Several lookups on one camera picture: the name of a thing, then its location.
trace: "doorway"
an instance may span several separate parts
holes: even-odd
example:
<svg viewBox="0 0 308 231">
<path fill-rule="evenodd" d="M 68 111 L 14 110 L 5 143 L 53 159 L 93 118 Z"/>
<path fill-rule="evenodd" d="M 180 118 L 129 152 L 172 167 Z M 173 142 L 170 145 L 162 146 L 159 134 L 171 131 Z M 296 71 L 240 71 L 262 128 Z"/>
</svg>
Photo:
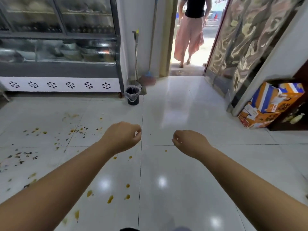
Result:
<svg viewBox="0 0 308 231">
<path fill-rule="evenodd" d="M 203 76 L 206 63 L 210 57 L 211 50 L 215 42 L 216 35 L 219 32 L 219 26 L 222 21 L 228 0 L 212 0 L 212 8 L 206 20 L 206 25 L 203 28 L 204 44 L 201 45 L 199 47 L 199 50 L 192 55 L 189 65 L 186 64 L 186 61 L 188 59 L 188 48 L 186 49 L 184 57 L 185 63 L 183 68 L 180 68 L 180 62 L 174 58 L 175 40 L 180 27 L 178 13 L 180 2 L 181 0 L 177 0 L 177 3 L 175 3 L 177 5 L 177 8 L 174 24 L 169 76 Z M 185 13 L 186 10 L 187 2 L 183 7 L 183 12 Z"/>
</svg>

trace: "fist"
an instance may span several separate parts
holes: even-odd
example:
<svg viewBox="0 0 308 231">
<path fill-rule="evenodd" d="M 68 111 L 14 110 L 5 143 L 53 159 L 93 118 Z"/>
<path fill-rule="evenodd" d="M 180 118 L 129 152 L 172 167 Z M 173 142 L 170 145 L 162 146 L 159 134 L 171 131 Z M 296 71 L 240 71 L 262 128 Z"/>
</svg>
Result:
<svg viewBox="0 0 308 231">
<path fill-rule="evenodd" d="M 172 142 L 181 152 L 197 160 L 213 149 L 206 137 L 195 131 L 175 131 Z"/>
<path fill-rule="evenodd" d="M 128 122 L 112 124 L 99 140 L 106 148 L 110 156 L 126 151 L 141 140 L 140 125 L 133 125 Z"/>
</svg>

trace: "white wall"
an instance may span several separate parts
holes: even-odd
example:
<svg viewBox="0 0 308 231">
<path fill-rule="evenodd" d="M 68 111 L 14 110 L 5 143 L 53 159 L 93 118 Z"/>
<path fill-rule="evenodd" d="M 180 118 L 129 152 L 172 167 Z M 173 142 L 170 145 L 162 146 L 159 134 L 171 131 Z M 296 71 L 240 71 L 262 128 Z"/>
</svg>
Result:
<svg viewBox="0 0 308 231">
<path fill-rule="evenodd" d="M 307 59 L 308 0 L 305 0 L 268 59 L 232 111 L 232 114 L 234 116 L 238 115 L 263 81 L 274 78 L 293 77 Z"/>
<path fill-rule="evenodd" d="M 155 0 L 117 0 L 122 44 L 125 46 L 128 76 L 135 73 L 135 43 L 132 31 L 139 29 L 138 76 L 148 71 Z M 151 72 L 159 76 L 165 0 L 158 0 Z"/>
</svg>

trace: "plastic bag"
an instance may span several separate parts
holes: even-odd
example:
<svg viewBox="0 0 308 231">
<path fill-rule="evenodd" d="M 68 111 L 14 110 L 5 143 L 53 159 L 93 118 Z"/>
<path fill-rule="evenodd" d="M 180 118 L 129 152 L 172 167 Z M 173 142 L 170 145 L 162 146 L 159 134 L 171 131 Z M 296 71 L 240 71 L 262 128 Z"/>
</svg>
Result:
<svg viewBox="0 0 308 231">
<path fill-rule="evenodd" d="M 142 86 L 140 84 L 138 85 L 128 85 L 124 95 L 127 99 L 129 99 L 130 102 L 134 102 L 137 100 L 139 94 L 141 93 Z"/>
</svg>

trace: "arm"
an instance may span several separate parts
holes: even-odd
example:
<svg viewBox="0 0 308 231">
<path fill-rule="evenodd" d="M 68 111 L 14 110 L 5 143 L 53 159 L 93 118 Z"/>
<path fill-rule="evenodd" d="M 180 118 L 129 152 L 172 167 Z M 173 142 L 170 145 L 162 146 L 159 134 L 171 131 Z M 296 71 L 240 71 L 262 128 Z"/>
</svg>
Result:
<svg viewBox="0 0 308 231">
<path fill-rule="evenodd" d="M 212 147 L 203 135 L 176 131 L 172 141 L 208 168 L 257 230 L 307 230 L 307 206 Z"/>
<path fill-rule="evenodd" d="M 1 230 L 54 230 L 104 164 L 140 140 L 139 125 L 113 124 L 97 143 L 2 203 Z"/>
<path fill-rule="evenodd" d="M 185 3 L 187 2 L 187 0 L 181 0 L 180 1 L 180 4 L 179 4 L 179 21 L 181 21 L 181 19 L 183 18 L 183 15 L 184 15 L 184 13 L 183 13 L 183 7 L 184 7 L 184 5 L 185 5 Z"/>
<path fill-rule="evenodd" d="M 210 14 L 210 11 L 212 9 L 212 0 L 205 0 L 206 3 L 206 11 L 204 14 L 204 19 L 206 20 Z"/>
</svg>

